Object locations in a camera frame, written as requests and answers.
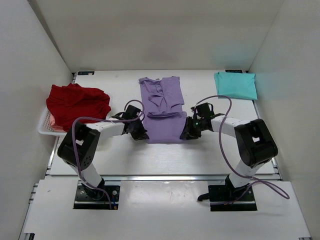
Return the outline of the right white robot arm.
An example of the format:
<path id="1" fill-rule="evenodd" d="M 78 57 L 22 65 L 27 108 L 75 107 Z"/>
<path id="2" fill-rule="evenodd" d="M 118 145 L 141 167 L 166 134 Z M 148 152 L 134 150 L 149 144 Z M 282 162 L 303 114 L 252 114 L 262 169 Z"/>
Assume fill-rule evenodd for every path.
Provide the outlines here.
<path id="1" fill-rule="evenodd" d="M 265 122 L 239 120 L 223 113 L 214 113 L 211 103 L 203 103 L 191 108 L 193 116 L 186 118 L 181 140 L 195 140 L 203 131 L 223 134 L 236 139 L 240 161 L 225 179 L 224 195 L 236 200 L 249 185 L 256 172 L 278 154 L 278 147 Z"/>

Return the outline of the purple t shirt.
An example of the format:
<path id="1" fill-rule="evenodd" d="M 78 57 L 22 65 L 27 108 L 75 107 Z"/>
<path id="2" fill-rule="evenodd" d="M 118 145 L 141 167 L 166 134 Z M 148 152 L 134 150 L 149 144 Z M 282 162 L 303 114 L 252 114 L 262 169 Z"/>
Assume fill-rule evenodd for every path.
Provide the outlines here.
<path id="1" fill-rule="evenodd" d="M 180 144 L 187 113 L 178 76 L 138 80 L 149 144 Z"/>

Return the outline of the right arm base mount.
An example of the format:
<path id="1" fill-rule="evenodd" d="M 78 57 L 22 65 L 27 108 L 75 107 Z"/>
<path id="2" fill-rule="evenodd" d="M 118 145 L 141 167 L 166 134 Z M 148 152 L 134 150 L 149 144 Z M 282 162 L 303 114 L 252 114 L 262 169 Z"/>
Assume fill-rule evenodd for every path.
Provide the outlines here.
<path id="1" fill-rule="evenodd" d="M 209 200 L 211 212 L 254 212 L 257 204 L 250 184 L 234 187 L 227 176 L 224 185 L 208 185 L 208 192 L 198 196 L 197 201 Z"/>

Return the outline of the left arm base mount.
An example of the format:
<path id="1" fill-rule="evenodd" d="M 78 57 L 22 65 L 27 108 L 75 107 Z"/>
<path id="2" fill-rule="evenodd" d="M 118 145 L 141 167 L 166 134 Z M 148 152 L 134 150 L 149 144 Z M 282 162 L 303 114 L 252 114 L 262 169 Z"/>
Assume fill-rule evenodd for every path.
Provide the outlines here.
<path id="1" fill-rule="evenodd" d="M 78 181 L 73 209 L 75 210 L 118 210 L 120 199 L 120 182 L 110 183 L 105 181 L 104 190 L 91 189 Z"/>

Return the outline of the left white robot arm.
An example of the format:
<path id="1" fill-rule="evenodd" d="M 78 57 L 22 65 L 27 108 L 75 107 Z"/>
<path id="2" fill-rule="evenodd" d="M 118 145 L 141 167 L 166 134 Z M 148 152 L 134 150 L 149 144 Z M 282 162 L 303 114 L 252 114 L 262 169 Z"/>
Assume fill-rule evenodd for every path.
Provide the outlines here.
<path id="1" fill-rule="evenodd" d="M 99 141 L 126 134 L 136 141 L 148 140 L 147 130 L 141 120 L 143 115 L 144 109 L 127 104 L 124 112 L 109 119 L 79 117 L 73 122 L 57 155 L 77 173 L 85 193 L 91 199 L 110 199 L 105 180 L 93 164 Z"/>

